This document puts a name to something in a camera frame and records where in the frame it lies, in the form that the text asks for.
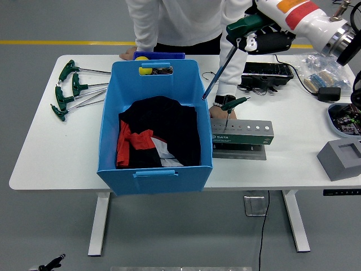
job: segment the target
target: black watch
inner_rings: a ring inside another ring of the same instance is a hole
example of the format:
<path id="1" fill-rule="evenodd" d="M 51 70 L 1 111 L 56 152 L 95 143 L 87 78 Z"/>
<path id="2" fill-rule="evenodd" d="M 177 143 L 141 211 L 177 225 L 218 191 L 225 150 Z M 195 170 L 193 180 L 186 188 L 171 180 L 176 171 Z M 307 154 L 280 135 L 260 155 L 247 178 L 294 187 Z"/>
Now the black watch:
<path id="1" fill-rule="evenodd" d="M 224 105 L 228 102 L 232 102 L 233 100 L 235 100 L 236 97 L 232 96 L 232 95 L 226 95 L 226 96 L 215 96 L 214 102 L 215 103 L 219 103 L 221 105 Z"/>

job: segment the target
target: tennis ball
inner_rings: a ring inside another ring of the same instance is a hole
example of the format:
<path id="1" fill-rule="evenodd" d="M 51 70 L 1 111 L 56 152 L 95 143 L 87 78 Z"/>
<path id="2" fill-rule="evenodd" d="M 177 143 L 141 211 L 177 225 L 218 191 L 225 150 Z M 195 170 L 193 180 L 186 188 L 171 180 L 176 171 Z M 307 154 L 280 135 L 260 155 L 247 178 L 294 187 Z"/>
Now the tennis ball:
<path id="1" fill-rule="evenodd" d="M 149 59 L 145 56 L 139 56 L 135 60 L 149 60 Z M 151 75 L 152 71 L 153 71 L 152 68 L 142 68 L 142 67 L 139 68 L 140 75 Z"/>
<path id="2" fill-rule="evenodd" d="M 146 56 L 139 56 L 135 60 L 149 60 Z"/>

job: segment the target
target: human hand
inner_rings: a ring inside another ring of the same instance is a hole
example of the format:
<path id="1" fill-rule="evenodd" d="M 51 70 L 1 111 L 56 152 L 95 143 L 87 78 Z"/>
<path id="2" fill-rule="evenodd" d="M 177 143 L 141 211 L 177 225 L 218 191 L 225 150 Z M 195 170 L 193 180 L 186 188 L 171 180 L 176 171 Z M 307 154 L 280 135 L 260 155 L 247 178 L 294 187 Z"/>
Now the human hand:
<path id="1" fill-rule="evenodd" d="M 137 47 L 132 47 L 126 50 L 124 54 L 120 54 L 119 57 L 124 60 L 133 60 L 133 55 L 136 52 Z"/>
<path id="2" fill-rule="evenodd" d="M 226 119 L 227 118 L 227 111 L 222 110 L 219 106 L 212 106 L 209 109 L 210 117 L 214 119 Z M 230 113 L 229 119 L 237 119 L 236 113 L 234 110 Z"/>

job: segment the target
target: black pants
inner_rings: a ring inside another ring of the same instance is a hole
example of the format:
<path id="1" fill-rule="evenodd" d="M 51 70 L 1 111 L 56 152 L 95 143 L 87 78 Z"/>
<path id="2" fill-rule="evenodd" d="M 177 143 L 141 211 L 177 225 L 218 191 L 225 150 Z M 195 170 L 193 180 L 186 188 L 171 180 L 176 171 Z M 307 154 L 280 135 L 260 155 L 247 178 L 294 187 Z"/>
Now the black pants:
<path id="1" fill-rule="evenodd" d="M 198 43 L 193 46 L 170 46 L 157 43 L 157 46 L 154 47 L 154 52 L 185 53 L 186 55 L 219 55 L 221 51 L 220 41 L 221 35 L 213 40 Z"/>

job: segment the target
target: table leg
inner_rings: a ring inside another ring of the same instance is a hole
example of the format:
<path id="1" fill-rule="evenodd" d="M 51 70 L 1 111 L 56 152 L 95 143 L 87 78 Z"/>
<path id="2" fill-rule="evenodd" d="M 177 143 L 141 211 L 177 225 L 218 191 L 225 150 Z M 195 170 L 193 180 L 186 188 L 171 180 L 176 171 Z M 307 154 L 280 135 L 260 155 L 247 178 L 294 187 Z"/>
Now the table leg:
<path id="1" fill-rule="evenodd" d="M 295 195 L 296 192 L 297 190 L 282 191 L 297 252 L 309 252 L 310 251 L 309 241 L 307 240 L 300 210 L 298 209 L 296 195 Z"/>
<path id="2" fill-rule="evenodd" d="M 97 193 L 93 230 L 91 231 L 88 256 L 101 256 L 104 238 L 105 222 L 109 205 L 110 193 Z"/>

